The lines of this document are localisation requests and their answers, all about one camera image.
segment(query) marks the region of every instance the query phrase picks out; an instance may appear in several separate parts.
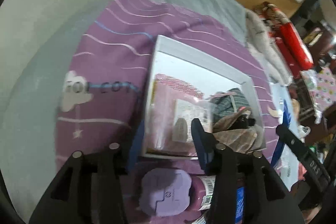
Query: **cluttered items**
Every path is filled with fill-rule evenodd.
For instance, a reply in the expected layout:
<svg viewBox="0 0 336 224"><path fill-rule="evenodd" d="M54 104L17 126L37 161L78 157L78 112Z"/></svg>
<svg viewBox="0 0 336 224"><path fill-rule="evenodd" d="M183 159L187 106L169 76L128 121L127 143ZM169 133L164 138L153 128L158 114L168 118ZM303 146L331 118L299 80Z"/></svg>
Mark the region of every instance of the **cluttered items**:
<svg viewBox="0 0 336 224"><path fill-rule="evenodd" d="M195 118L235 152L265 148L251 79L224 62L213 66L214 61L219 60L167 37L158 38L147 91L143 156L195 159L191 136Z"/></svg>

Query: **open box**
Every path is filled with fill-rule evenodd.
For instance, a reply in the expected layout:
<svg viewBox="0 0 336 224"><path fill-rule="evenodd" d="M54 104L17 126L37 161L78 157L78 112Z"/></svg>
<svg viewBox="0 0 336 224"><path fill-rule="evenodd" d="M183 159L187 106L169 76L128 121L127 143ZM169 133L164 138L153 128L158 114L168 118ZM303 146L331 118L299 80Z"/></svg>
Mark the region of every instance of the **open box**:
<svg viewBox="0 0 336 224"><path fill-rule="evenodd" d="M239 88L248 100L256 124L260 126L253 150L266 148L261 108L253 82L249 76L211 55L174 39L159 35L152 58L145 108L145 133L142 156L157 159L197 159L197 157L168 156L147 153L149 116L155 75L162 73L190 83L204 93L204 98L216 92Z"/></svg>

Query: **purple blanket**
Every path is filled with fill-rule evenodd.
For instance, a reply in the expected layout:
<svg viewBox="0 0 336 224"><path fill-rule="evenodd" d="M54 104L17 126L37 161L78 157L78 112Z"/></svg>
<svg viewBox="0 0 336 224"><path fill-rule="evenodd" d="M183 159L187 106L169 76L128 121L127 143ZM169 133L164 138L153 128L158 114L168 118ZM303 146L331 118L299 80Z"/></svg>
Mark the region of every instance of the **purple blanket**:
<svg viewBox="0 0 336 224"><path fill-rule="evenodd" d="M58 168L75 150L97 152L127 135L160 34L206 52L252 78L265 114L268 148L263 153L270 159L278 121L268 115L267 106L274 109L274 105L267 78L230 31L212 17L176 5L113 0L83 34L66 75L56 125ZM190 171L200 172L198 167Z"/></svg>

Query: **screw head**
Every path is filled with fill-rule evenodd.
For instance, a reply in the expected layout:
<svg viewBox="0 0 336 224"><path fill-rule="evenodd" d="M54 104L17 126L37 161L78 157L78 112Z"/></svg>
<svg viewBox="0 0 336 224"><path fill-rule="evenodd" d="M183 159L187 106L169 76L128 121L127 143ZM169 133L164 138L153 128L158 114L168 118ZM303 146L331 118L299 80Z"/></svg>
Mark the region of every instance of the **screw head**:
<svg viewBox="0 0 336 224"><path fill-rule="evenodd" d="M225 146L225 144L218 143L218 144L216 144L216 148L217 148L218 150L224 150L224 149L226 148L226 146Z"/></svg>
<svg viewBox="0 0 336 224"><path fill-rule="evenodd" d="M263 156L263 154L260 151L254 151L253 152L253 156L255 156L256 158L261 158Z"/></svg>
<svg viewBox="0 0 336 224"><path fill-rule="evenodd" d="M119 145L118 143L111 143L111 144L109 145L109 148L112 149L112 150L114 150L114 149L118 149L119 146L120 146L120 145Z"/></svg>
<svg viewBox="0 0 336 224"><path fill-rule="evenodd" d="M72 156L76 159L82 156L82 152L81 151L75 151L72 153Z"/></svg>

